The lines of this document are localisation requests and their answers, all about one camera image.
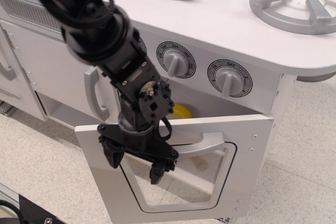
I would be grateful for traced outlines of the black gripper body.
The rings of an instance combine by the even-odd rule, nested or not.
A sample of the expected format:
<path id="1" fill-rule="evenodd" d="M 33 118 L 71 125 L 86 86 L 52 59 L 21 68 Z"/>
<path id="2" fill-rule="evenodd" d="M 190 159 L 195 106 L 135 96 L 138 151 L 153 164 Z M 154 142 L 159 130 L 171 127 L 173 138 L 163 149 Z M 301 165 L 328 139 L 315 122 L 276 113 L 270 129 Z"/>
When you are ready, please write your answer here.
<path id="1" fill-rule="evenodd" d="M 122 130 L 118 124 L 100 124 L 97 127 L 99 142 L 103 145 L 105 141 L 115 146 L 124 148 L 124 153 L 151 162 L 166 163 L 166 172 L 175 170 L 178 159 L 178 152 L 165 140 L 159 140 L 154 129 L 142 132 L 128 132 Z"/>

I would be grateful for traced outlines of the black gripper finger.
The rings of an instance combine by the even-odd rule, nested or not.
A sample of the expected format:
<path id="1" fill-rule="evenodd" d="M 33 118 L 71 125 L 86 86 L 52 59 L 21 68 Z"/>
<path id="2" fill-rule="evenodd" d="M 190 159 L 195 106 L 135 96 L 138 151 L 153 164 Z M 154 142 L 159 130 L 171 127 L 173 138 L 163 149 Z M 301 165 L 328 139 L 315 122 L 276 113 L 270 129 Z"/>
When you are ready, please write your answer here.
<path id="1" fill-rule="evenodd" d="M 110 166 L 118 168 L 124 156 L 124 148 L 115 146 L 108 141 L 105 141 L 102 147 L 104 155 Z"/>
<path id="2" fill-rule="evenodd" d="M 150 180 L 152 185 L 157 185 L 166 172 L 166 163 L 155 162 L 150 170 Z"/>

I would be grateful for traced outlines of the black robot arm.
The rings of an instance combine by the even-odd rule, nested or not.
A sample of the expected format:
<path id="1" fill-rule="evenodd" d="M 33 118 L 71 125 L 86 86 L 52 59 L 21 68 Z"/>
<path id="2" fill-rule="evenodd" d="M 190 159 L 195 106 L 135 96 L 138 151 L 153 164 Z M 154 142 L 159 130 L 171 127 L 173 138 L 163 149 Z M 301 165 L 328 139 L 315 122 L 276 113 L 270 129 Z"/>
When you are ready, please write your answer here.
<path id="1" fill-rule="evenodd" d="M 178 152 L 160 134 L 172 127 L 171 90 L 139 45 L 140 34 L 113 0 L 39 0 L 60 22 L 62 36 L 80 61 L 98 67 L 119 91 L 118 123 L 97 130 L 108 163 L 117 168 L 125 153 L 149 161 L 151 183 L 175 169 Z"/>

